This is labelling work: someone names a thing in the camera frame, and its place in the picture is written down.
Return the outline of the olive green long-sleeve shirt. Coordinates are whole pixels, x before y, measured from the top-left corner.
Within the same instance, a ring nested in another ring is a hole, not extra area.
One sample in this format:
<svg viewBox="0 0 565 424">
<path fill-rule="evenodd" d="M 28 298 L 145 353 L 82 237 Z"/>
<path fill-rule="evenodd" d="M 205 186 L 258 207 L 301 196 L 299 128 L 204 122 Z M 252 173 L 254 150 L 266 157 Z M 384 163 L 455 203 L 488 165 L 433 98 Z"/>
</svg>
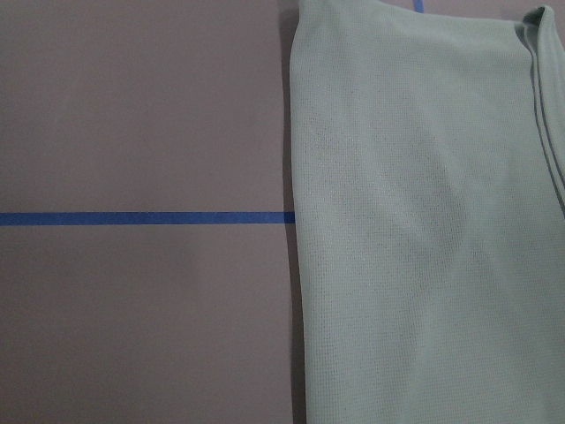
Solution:
<svg viewBox="0 0 565 424">
<path fill-rule="evenodd" d="M 303 1 L 292 183 L 311 423 L 564 420 L 564 49 Z"/>
</svg>

